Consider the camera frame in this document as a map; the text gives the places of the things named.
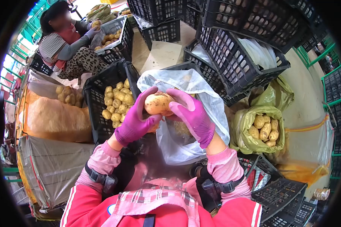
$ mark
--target striped shirt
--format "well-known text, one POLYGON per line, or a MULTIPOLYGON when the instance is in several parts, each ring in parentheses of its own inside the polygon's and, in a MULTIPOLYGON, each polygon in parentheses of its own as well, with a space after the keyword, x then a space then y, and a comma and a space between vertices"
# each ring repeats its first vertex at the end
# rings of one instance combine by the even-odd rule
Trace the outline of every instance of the striped shirt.
MULTIPOLYGON (((71 19, 73 25, 76 24, 76 20, 71 19)), ((58 58, 54 57, 55 53, 65 44, 66 41, 59 34, 52 32, 51 34, 44 36, 39 43, 39 54, 42 56, 43 60, 48 63, 55 63, 58 58)), ((62 72, 62 69, 58 68, 56 65, 53 66, 53 72, 56 75, 62 72)))

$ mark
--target plaid apron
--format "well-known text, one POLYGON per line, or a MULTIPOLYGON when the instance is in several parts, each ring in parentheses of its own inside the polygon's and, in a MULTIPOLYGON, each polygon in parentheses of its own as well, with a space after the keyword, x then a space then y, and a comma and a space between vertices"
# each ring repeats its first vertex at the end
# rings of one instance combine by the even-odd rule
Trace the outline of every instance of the plaid apron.
POLYGON ((111 216, 102 224, 116 227, 123 216, 143 215, 164 204, 182 207, 188 216, 189 227, 199 227, 199 203, 186 191, 187 183, 171 178, 158 178, 146 182, 137 191, 125 191, 119 194, 111 216))

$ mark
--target person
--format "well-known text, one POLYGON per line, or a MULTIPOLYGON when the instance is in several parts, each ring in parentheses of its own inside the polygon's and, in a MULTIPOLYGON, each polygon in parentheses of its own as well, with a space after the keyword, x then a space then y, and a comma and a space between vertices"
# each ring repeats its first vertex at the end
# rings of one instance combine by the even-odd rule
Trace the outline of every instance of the person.
POLYGON ((103 185, 90 179, 86 167, 99 174, 112 173, 121 162, 121 148, 145 135, 162 119, 160 114, 141 119, 145 98, 157 91, 153 86, 141 93, 123 124, 95 148, 71 189, 60 226, 259 226, 262 208, 250 200, 251 192, 236 151, 228 148, 215 132, 215 124, 202 103, 176 89, 166 90, 176 100, 169 103, 174 113, 171 118, 185 122, 200 147, 206 149, 208 172, 219 183, 231 180, 241 180, 241 183, 234 191, 221 193, 222 207, 214 217, 202 206, 195 186, 196 177, 182 183, 164 178, 147 181, 143 176, 138 181, 131 180, 125 191, 101 201, 103 185))
POLYGON ((57 1, 43 12, 39 55, 59 78, 73 80, 84 72, 100 73, 109 66, 85 47, 100 32, 91 28, 92 23, 71 19, 66 1, 57 1))

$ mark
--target pink glove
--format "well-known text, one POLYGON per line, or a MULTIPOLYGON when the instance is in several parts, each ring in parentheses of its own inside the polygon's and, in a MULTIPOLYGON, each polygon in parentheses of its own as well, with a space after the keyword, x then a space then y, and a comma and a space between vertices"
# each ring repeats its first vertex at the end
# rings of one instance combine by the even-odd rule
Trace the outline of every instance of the pink glove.
POLYGON ((157 91, 158 88, 153 86, 141 93, 134 106, 127 112, 123 124, 115 129, 116 140, 121 145, 127 146, 128 143, 140 139, 162 119, 161 114, 152 115, 145 120, 142 118, 145 99, 157 91))
POLYGON ((215 124, 210 121, 202 102, 173 88, 168 88, 166 92, 176 100, 169 103, 169 108, 177 117, 168 118, 183 121, 192 136, 200 143, 200 147, 207 148, 214 137, 215 124))

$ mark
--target leopard print pants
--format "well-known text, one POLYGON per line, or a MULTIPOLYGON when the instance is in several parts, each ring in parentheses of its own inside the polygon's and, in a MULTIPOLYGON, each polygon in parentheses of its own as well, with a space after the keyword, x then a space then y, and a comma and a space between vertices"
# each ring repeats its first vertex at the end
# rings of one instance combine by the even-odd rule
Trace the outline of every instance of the leopard print pants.
POLYGON ((81 47, 67 61, 66 68, 57 76, 61 79, 73 80, 79 78, 84 72, 98 74, 109 66, 95 52, 87 47, 81 47))

